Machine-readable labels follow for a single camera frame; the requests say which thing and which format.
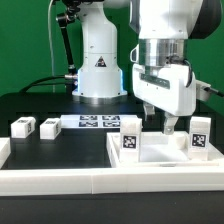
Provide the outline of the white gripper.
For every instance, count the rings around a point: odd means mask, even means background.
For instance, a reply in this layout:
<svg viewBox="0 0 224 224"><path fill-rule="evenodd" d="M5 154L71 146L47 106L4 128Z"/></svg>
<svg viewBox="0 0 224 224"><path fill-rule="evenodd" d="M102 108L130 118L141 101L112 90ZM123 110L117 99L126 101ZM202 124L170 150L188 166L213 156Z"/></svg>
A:
<svg viewBox="0 0 224 224"><path fill-rule="evenodd" d="M178 121L177 116L190 116L196 108L196 79L190 85L189 67L171 64L161 68L157 76L145 74L142 65L134 64L132 81L134 95L143 103L144 120L155 115L155 107L165 111L163 133L172 135Z"/></svg>

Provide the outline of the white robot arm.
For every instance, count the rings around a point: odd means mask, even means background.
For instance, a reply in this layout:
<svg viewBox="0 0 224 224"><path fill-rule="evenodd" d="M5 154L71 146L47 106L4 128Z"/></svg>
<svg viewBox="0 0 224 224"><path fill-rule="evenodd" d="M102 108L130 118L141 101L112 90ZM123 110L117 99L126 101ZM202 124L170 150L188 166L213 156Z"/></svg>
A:
<svg viewBox="0 0 224 224"><path fill-rule="evenodd" d="M186 59L190 39L205 39L220 25L222 0L102 0L83 3L78 14L83 64L75 97L98 103L131 88L147 113L165 112L164 132L195 111L198 81ZM130 47L131 83L117 65L122 45Z"/></svg>

